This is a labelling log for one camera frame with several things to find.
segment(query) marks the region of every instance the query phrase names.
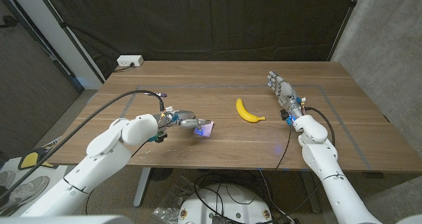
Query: yellow object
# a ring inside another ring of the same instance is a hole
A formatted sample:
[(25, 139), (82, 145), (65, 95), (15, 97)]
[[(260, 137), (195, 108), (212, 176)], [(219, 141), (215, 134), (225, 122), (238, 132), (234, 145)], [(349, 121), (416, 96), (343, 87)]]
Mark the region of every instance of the yellow object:
[(38, 160), (38, 153), (32, 152), (32, 153), (26, 155), (26, 157), (24, 158), (24, 160), (20, 164), (20, 167), (22, 167), (22, 169), (32, 167), (35, 164), (37, 164), (37, 160)]
[(256, 115), (250, 114), (245, 107), (243, 107), (243, 102), (240, 98), (236, 101), (236, 109), (239, 115), (248, 122), (256, 123), (258, 121), (265, 120), (265, 117), (257, 117)]
[(44, 162), (43, 164), (41, 164), (42, 166), (45, 166), (45, 167), (51, 167), (51, 168), (54, 168), (54, 165), (52, 165), (52, 164), (50, 164), (50, 163), (48, 163), (48, 162)]

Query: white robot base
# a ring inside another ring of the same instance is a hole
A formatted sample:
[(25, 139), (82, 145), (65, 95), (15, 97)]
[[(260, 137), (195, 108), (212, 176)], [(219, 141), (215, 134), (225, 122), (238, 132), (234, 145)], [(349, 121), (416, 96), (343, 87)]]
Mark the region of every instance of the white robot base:
[[(272, 220), (270, 209), (264, 200), (245, 187), (236, 184), (211, 184), (201, 188), (198, 194), (213, 210), (240, 223)], [(178, 224), (227, 223), (218, 213), (208, 209), (196, 194), (192, 194), (181, 206)]]

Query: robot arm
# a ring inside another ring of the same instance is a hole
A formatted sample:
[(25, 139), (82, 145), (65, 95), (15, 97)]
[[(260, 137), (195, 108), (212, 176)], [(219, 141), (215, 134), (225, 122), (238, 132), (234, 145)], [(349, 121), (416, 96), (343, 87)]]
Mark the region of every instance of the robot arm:
[(89, 143), (87, 156), (21, 216), (73, 214), (94, 188), (129, 162), (132, 153), (123, 143), (140, 146), (147, 141), (162, 142), (170, 126), (194, 128), (210, 122), (197, 119), (193, 112), (174, 111), (171, 107), (166, 109), (165, 115), (140, 115), (133, 120), (116, 119), (105, 132)]
[(381, 223), (365, 207), (338, 165), (336, 148), (327, 139), (327, 130), (310, 115), (304, 115), (295, 90), (274, 72), (268, 75), (268, 86), (276, 93), (279, 104), (288, 112), (306, 164), (320, 179), (338, 223)]

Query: power strip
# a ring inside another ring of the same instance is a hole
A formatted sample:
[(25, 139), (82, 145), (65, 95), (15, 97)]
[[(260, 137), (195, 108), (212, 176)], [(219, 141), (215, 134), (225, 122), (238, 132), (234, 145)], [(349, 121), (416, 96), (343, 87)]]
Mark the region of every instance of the power strip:
[(120, 67), (129, 67), (131, 63), (134, 63), (135, 67), (140, 67), (144, 62), (142, 55), (120, 55), (117, 59)]

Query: table top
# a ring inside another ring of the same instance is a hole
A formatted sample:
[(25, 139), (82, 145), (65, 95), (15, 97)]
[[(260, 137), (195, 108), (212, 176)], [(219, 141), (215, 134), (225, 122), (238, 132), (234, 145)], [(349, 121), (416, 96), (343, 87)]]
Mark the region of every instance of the table top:
[[(290, 82), (298, 96), (307, 98), (305, 106), (326, 115), (334, 128), (338, 162), (344, 171), (422, 171), (422, 159), (335, 62), (145, 61), (141, 67), (113, 73), (64, 136), (119, 94), (151, 90), (167, 94), (166, 107), (193, 111), (200, 119), (214, 121), (214, 128), (209, 138), (193, 134), (192, 129), (169, 128), (164, 142), (145, 144), (129, 164), (274, 169), (286, 149), (289, 127), (280, 118), (277, 97), (266, 85), (270, 70)], [(266, 120), (244, 121), (235, 107), (237, 98), (243, 100), (247, 111), (265, 116)], [(133, 119), (145, 113), (159, 113), (155, 97), (136, 94), (120, 99), (88, 122), (49, 162), (79, 163), (89, 142), (107, 130), (116, 118)], [(326, 126), (318, 114), (312, 111), (309, 114)], [(297, 141), (299, 134), (292, 132), (280, 169), (309, 169)]]

